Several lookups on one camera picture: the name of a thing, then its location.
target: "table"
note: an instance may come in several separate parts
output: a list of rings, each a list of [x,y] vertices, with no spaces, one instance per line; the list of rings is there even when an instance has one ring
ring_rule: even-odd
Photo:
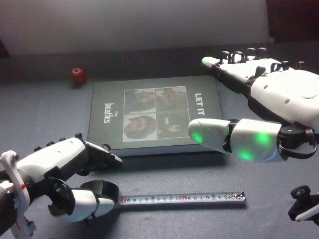
[[[319,73],[319,42],[240,45],[174,50],[24,56],[0,60],[0,151],[15,150],[21,157],[61,137],[82,132],[87,137],[93,82],[202,75],[200,60],[246,47],[266,46],[278,60],[304,60]],[[85,67],[89,81],[75,88],[74,66]],[[242,95],[217,82],[225,119],[259,119]],[[312,222],[292,222],[287,214],[294,203],[290,191],[318,186],[319,154],[307,160],[282,163],[246,162],[231,154],[201,153],[125,158],[121,171],[73,176],[78,187],[90,180],[108,180],[125,195],[219,192],[244,190],[246,208],[186,209],[123,212],[98,219],[93,228],[84,223],[54,220],[47,197],[37,199],[26,217],[36,223],[35,239],[229,239],[317,238]],[[12,238],[10,232],[4,239]]]

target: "photo grid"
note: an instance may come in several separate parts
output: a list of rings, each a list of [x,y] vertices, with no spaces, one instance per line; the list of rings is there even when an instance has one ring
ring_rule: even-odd
[[[123,142],[188,136],[185,86],[125,90]]]

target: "book cover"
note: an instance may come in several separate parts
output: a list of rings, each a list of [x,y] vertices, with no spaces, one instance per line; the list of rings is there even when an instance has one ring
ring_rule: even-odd
[[[222,119],[211,76],[97,82],[88,141],[118,156],[207,151],[188,135],[198,118]]]

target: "small red cylinder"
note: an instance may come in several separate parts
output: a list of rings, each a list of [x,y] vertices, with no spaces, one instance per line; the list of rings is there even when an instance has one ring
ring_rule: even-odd
[[[83,67],[73,68],[71,71],[71,75],[76,85],[83,85],[86,82],[86,75]]]

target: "the beatles album cover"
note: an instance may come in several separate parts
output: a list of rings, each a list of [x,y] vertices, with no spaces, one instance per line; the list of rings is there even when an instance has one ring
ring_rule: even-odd
[[[198,118],[222,119],[211,76],[98,82],[88,141],[118,156],[207,151],[188,135]]]

